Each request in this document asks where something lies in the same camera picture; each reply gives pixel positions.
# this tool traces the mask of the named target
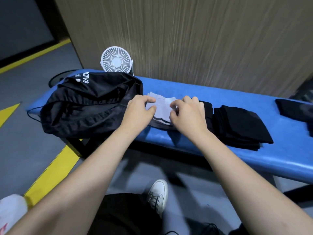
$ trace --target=white sneaker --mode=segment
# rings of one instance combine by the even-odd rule
[[[157,180],[151,186],[148,193],[148,203],[162,218],[168,196],[168,187],[165,180]]]

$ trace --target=white portable fan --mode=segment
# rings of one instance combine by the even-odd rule
[[[127,51],[121,47],[112,46],[107,48],[102,56],[100,64],[106,72],[130,73],[133,60]]]

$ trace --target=yellow floor stripe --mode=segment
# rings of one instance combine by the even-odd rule
[[[0,68],[0,74],[4,73],[4,72],[6,72],[6,71],[8,71],[8,70],[10,70],[10,69],[12,69],[14,67],[17,67],[18,65],[26,63],[26,62],[28,62],[28,61],[30,61],[32,59],[35,59],[35,58],[37,58],[37,57],[39,57],[41,55],[44,55],[44,54],[46,54],[46,53],[48,53],[48,52],[50,52],[52,50],[55,50],[56,48],[59,48],[59,47],[65,45],[67,43],[70,43],[70,42],[71,42],[70,39],[66,39],[66,40],[64,40],[64,41],[62,41],[62,42],[60,42],[60,43],[58,43],[56,45],[53,45],[53,46],[51,46],[49,48],[46,48],[46,49],[44,49],[42,51],[39,51],[39,52],[37,52],[37,53],[35,53],[33,55],[30,55],[30,56],[28,56],[26,58],[23,58],[23,59],[21,59],[21,60],[19,60],[17,62],[11,63],[11,64],[9,64],[9,65],[7,65],[5,67],[2,67],[2,68]]]
[[[10,115],[16,110],[16,108],[20,105],[20,103],[10,106],[6,109],[0,110],[0,127],[4,124],[4,122],[10,117]]]
[[[32,207],[37,204],[60,183],[69,174],[78,159],[79,157],[68,146],[65,146],[25,193],[24,198],[28,206]]]

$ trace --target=stack of black cloth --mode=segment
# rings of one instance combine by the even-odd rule
[[[306,122],[309,134],[313,137],[313,105],[285,99],[276,99],[275,102],[281,115]]]
[[[274,143],[259,116],[242,108],[214,108],[215,135],[226,145],[257,151],[260,143]]]
[[[204,104],[204,113],[205,113],[205,121],[207,123],[207,128],[210,130],[212,133],[214,133],[214,128],[213,128],[213,107],[212,104],[209,102],[204,102],[204,101],[199,101],[203,102]]]

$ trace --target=person's left hand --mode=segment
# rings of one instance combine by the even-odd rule
[[[135,95],[135,97],[128,102],[120,127],[133,133],[136,137],[147,127],[157,109],[156,106],[151,106],[149,110],[146,110],[145,103],[155,101],[156,99],[154,97],[148,95]]]

